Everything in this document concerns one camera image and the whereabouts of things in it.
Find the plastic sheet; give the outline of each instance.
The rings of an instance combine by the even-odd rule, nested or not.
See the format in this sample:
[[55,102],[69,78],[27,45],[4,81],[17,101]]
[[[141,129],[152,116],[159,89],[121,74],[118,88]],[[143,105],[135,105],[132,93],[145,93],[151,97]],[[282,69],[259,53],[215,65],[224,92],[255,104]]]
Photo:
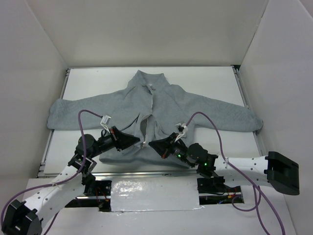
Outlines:
[[197,178],[114,178],[111,190],[113,212],[189,211],[199,205]]

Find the gray fabric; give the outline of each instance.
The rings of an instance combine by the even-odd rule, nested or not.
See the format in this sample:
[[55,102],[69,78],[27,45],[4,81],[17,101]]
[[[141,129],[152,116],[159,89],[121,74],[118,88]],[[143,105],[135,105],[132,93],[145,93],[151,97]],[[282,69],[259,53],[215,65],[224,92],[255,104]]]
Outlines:
[[[185,92],[178,85],[170,85],[163,73],[141,71],[135,74],[124,90],[75,101],[56,100],[50,109],[48,128],[79,130],[77,114],[82,109],[112,117],[109,126],[115,125],[119,130],[133,123],[123,132],[140,138],[140,143],[120,153],[113,149],[102,154],[100,160],[107,163],[138,160],[161,165],[184,165],[174,158],[161,159],[151,151],[148,143],[176,132],[175,125],[186,123],[196,111],[211,117],[219,130],[252,132],[263,125],[262,120],[245,107]],[[140,130],[143,120],[147,121],[145,137]],[[82,114],[82,124],[84,129],[102,128],[100,119],[90,114]],[[206,118],[196,115],[188,126],[186,137],[182,138],[187,146],[193,143],[195,125],[213,129]],[[147,147],[142,148],[144,141]]]

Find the gray jacket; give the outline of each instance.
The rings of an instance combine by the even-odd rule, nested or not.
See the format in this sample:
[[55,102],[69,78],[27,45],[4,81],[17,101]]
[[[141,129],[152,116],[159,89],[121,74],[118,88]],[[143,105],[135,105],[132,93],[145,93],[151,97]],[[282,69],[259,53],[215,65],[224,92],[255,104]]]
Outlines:
[[[50,109],[48,128],[79,130],[77,114],[82,109],[108,115],[112,117],[109,126],[115,125],[119,130],[140,138],[140,143],[121,153],[110,150],[102,154],[100,160],[108,163],[140,160],[161,165],[172,165],[173,161],[180,164],[173,159],[161,159],[151,151],[148,143],[177,132],[175,125],[186,123],[196,111],[211,117],[219,130],[252,132],[263,125],[262,120],[245,107],[185,92],[180,86],[169,84],[163,73],[141,71],[124,90],[75,101],[56,100]],[[100,119],[90,114],[82,115],[82,124],[84,129],[102,128]],[[193,143],[195,125],[213,129],[206,118],[195,116],[182,139],[187,146]]]

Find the sleeve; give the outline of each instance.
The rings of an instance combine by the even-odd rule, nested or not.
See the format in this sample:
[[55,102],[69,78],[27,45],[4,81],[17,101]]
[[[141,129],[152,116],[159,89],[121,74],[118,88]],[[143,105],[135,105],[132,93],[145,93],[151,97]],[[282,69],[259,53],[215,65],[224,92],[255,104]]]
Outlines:
[[[124,90],[120,90],[74,101],[57,99],[50,108],[47,127],[55,130],[79,130],[77,117],[80,110],[87,109],[102,116],[110,116],[123,97]],[[82,113],[81,121],[86,129],[101,127],[99,117],[92,114]]]
[[[197,111],[203,112],[213,120],[219,130],[225,131],[252,132],[263,126],[263,121],[243,106],[188,93],[178,85],[170,87],[169,95],[188,117]],[[213,129],[203,115],[196,115],[193,123]]]

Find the gray shirt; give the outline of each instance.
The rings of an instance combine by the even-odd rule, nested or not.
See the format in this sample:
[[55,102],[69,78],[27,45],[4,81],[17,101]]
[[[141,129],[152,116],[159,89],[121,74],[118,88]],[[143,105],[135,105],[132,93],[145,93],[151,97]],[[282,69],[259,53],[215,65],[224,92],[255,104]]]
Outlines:
[[[107,163],[139,160],[159,165],[185,165],[174,157],[161,159],[148,143],[177,132],[175,125],[186,123],[196,111],[206,113],[219,130],[252,132],[263,125],[262,120],[245,107],[185,92],[180,86],[169,84],[163,73],[142,71],[135,74],[126,89],[75,101],[56,100],[50,109],[48,128],[79,130],[77,114],[82,109],[108,115],[111,117],[109,126],[115,125],[140,138],[139,143],[120,153],[113,149],[102,154],[100,160]],[[84,129],[102,128],[100,119],[90,114],[82,114],[82,124]],[[196,125],[213,129],[205,117],[195,116],[182,138],[187,146],[193,143]]]

